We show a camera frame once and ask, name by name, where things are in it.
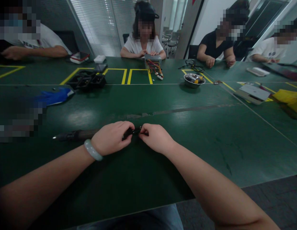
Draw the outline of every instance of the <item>jeans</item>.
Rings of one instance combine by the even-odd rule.
[[[177,211],[176,204],[172,204],[124,217],[81,225],[77,227],[77,230],[119,230],[130,228],[141,230],[183,230],[183,224]]]

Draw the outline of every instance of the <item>yellow box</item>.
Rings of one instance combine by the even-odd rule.
[[[291,103],[297,100],[297,92],[280,89],[273,97],[283,103]]]
[[[297,113],[297,99],[293,102],[288,103],[287,105]]]

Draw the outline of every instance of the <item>metal bowl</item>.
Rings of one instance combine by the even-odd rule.
[[[203,81],[202,81],[201,83],[199,83],[199,84],[192,83],[192,82],[190,82],[190,81],[188,81],[188,80],[186,79],[186,77],[188,77],[188,76],[197,78],[197,77],[200,77],[200,75],[196,75],[196,74],[193,74],[193,73],[188,73],[188,74],[185,74],[185,75],[184,75],[185,85],[188,86],[188,87],[190,87],[190,88],[198,88],[200,85],[206,83],[205,78],[203,78]]]

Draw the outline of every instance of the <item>white shirt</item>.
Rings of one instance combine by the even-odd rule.
[[[57,45],[62,46],[71,55],[71,51],[65,46],[61,38],[55,34],[50,28],[46,25],[40,24],[40,40],[32,40],[32,39],[6,39],[12,45],[26,47],[29,49],[36,49],[36,48],[51,48]]]
[[[133,34],[130,33],[129,37],[127,39],[127,42],[125,43],[124,47],[130,52],[130,53],[140,53],[142,51],[141,42],[136,41],[133,38]],[[146,46],[146,51],[149,53],[151,52],[157,52],[160,53],[163,50],[162,45],[159,42],[158,36],[155,37],[154,41],[148,42]]]
[[[260,54],[266,59],[279,60],[286,54],[286,45],[278,45],[274,37],[263,40],[258,46],[254,48],[246,61],[252,61],[252,55]]]

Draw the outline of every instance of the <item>electronic wires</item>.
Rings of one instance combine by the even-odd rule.
[[[150,59],[146,60],[146,64],[149,67],[149,73],[152,73],[153,71],[155,72],[155,75],[160,79],[164,79],[164,75],[162,74],[161,68],[160,68],[160,63],[159,62],[152,62]]]
[[[181,69],[183,67],[189,67],[190,69],[192,69],[195,72],[204,73],[204,67],[195,65],[193,59],[188,59],[185,61],[185,63],[186,63],[185,65],[183,65],[182,67],[179,67],[178,69]]]

